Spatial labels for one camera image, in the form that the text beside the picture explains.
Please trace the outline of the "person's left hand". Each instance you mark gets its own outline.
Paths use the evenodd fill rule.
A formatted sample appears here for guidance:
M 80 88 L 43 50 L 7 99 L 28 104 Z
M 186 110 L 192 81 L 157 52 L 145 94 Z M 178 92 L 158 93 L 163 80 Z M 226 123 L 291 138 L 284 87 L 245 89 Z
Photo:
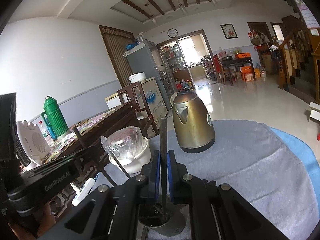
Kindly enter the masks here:
M 37 239 L 56 224 L 49 202 L 29 217 L 9 222 L 11 230 L 18 239 Z

